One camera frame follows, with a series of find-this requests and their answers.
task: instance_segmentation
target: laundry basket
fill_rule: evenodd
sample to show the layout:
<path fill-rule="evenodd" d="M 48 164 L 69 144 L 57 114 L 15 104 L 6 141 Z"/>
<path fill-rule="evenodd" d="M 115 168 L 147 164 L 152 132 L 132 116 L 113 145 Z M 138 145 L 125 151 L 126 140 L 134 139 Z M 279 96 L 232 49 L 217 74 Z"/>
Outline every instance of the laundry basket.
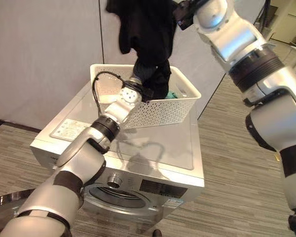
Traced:
<path fill-rule="evenodd" d="M 95 75 L 101 71 L 110 71 L 128 79 L 134 65 L 93 64 L 90 67 L 91 83 Z M 171 68 L 169 90 L 177 99 L 151 100 L 139 105 L 128 118 L 123 128 L 151 127 L 180 123 L 184 120 L 195 101 L 201 97 L 200 92 L 176 67 Z M 102 112 L 117 99 L 122 82 L 110 74 L 102 74 L 95 83 L 100 108 Z"/>

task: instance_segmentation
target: washing machine door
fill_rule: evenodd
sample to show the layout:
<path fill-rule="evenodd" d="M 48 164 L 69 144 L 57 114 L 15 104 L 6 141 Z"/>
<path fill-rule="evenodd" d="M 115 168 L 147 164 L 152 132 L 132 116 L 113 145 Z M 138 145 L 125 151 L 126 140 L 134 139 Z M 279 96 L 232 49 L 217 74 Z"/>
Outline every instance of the washing machine door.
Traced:
<path fill-rule="evenodd" d="M 156 198 L 153 199 L 136 191 L 114 189 L 103 186 L 103 184 L 92 184 L 85 187 L 84 201 L 92 204 L 97 211 L 104 209 L 122 214 L 124 215 L 122 218 L 156 216 L 162 211 Z"/>

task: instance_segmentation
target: washing machine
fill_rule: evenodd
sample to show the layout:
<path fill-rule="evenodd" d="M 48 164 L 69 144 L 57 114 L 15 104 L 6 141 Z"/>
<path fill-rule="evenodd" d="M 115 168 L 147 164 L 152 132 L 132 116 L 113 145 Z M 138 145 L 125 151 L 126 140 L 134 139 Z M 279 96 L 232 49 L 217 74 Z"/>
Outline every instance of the washing machine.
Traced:
<path fill-rule="evenodd" d="M 88 83 L 32 142 L 38 162 L 52 171 L 60 154 L 97 117 Z M 195 107 L 182 123 L 122 130 L 105 160 L 101 177 L 85 187 L 83 208 L 146 228 L 155 225 L 204 187 Z"/>

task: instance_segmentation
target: white cabinet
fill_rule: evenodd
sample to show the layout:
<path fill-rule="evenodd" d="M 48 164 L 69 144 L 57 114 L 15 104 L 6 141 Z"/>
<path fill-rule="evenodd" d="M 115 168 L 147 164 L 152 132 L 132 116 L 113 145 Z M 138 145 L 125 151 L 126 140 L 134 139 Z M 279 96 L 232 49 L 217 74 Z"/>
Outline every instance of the white cabinet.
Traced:
<path fill-rule="evenodd" d="M 286 15 L 276 28 L 272 39 L 279 40 L 285 43 L 290 43 L 296 36 L 296 17 Z"/>

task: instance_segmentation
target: instruction label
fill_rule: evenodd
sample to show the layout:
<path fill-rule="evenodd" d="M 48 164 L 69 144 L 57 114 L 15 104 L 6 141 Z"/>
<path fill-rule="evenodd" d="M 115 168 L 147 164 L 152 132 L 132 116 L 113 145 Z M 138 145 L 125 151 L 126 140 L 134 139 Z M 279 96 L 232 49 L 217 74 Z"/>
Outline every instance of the instruction label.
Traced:
<path fill-rule="evenodd" d="M 91 124 L 80 122 L 72 119 L 65 119 L 56 130 L 51 134 L 51 137 L 59 138 L 66 141 L 73 141 L 86 127 Z"/>
<path fill-rule="evenodd" d="M 177 208 L 178 206 L 180 206 L 182 203 L 184 203 L 184 201 L 182 199 L 170 198 L 162 206 L 174 209 L 174 208 Z"/>

